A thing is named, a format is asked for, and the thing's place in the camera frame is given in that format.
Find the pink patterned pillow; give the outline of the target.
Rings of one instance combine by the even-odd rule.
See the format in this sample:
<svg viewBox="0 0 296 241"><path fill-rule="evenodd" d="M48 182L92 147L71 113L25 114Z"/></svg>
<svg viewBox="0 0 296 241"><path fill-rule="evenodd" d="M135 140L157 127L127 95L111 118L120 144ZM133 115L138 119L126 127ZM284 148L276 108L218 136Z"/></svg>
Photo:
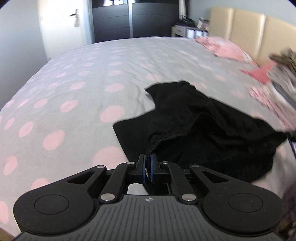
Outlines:
<svg viewBox="0 0 296 241"><path fill-rule="evenodd" d="M198 37L195 41L215 56L240 63L255 64L252 57L233 42L222 37Z"/></svg>

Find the grey pink-dotted bed cover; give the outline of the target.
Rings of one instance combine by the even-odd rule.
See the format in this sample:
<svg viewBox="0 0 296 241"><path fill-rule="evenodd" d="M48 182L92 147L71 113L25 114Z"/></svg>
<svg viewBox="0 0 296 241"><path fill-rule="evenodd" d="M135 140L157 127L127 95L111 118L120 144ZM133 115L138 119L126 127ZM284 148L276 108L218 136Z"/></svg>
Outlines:
<svg viewBox="0 0 296 241"><path fill-rule="evenodd" d="M145 89L185 80L204 94L285 130L249 95L254 66L218 58L186 38L137 38L92 44L51 60L1 110L1 228L20 230L13 205L25 192L94 165L126 157L118 120L154 108Z"/></svg>

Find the pink plain pillow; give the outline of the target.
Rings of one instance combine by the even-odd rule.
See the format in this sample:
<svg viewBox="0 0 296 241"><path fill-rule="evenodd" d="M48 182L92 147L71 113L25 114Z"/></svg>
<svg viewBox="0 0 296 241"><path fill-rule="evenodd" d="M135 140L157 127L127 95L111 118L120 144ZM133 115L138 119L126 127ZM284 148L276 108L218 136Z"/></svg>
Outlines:
<svg viewBox="0 0 296 241"><path fill-rule="evenodd" d="M255 70L243 70L241 69L240 71L255 80L259 81L261 84L267 84L270 82L270 79L267 75L269 71L272 70L272 68L276 66L276 63L274 61L271 61L269 64L262 66L261 68L257 68Z"/></svg>

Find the white door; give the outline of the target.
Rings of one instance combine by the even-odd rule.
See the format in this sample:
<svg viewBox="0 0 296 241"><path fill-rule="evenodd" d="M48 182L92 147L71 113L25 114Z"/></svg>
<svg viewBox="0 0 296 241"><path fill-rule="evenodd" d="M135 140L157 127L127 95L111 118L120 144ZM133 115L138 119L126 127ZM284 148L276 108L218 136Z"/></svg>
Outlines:
<svg viewBox="0 0 296 241"><path fill-rule="evenodd" d="M48 60L94 42L91 1L38 1L38 15Z"/></svg>

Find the black garment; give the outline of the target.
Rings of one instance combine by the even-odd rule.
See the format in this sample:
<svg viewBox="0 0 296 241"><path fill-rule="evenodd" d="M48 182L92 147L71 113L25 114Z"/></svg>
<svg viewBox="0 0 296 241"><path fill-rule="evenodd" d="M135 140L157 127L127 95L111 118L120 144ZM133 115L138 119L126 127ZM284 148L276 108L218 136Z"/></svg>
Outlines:
<svg viewBox="0 0 296 241"><path fill-rule="evenodd" d="M273 166L287 134L210 98L185 81L147 88L155 108L113 125L128 160L155 154L188 168L197 164L253 182Z"/></svg>

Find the white bedside table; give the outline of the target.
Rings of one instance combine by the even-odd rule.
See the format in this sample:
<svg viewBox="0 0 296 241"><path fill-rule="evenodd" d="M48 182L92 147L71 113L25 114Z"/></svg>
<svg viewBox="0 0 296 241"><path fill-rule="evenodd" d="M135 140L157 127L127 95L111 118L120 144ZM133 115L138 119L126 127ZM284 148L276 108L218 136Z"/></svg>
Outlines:
<svg viewBox="0 0 296 241"><path fill-rule="evenodd" d="M183 37L188 39L196 39L199 37L207 37L208 32L204 29L174 25L171 28L171 36L172 37Z"/></svg>

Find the black sliding wardrobe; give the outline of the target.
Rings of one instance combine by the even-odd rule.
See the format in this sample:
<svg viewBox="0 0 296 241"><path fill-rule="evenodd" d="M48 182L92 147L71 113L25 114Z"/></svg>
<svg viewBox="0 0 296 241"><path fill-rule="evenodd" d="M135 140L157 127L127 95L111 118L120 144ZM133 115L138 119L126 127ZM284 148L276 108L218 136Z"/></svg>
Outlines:
<svg viewBox="0 0 296 241"><path fill-rule="evenodd" d="M179 1L92 1L94 42L169 37Z"/></svg>

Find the beige padded headboard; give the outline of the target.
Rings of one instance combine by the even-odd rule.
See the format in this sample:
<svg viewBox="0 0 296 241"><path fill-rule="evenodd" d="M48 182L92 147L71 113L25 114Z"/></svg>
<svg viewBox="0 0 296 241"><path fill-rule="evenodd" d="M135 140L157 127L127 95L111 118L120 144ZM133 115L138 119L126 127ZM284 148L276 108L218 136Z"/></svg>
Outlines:
<svg viewBox="0 0 296 241"><path fill-rule="evenodd" d="M270 54L287 48L295 51L294 25L241 9L212 7L209 36L233 42L259 66L269 63Z"/></svg>

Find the patterned folded clothes pile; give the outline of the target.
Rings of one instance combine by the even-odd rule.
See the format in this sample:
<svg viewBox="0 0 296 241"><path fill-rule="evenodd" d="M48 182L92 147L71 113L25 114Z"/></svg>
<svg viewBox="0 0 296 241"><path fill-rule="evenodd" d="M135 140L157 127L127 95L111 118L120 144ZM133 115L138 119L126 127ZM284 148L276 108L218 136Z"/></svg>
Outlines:
<svg viewBox="0 0 296 241"><path fill-rule="evenodd" d="M279 54L270 54L269 59L275 63L268 72L272 86L295 109L295 51L286 48Z"/></svg>

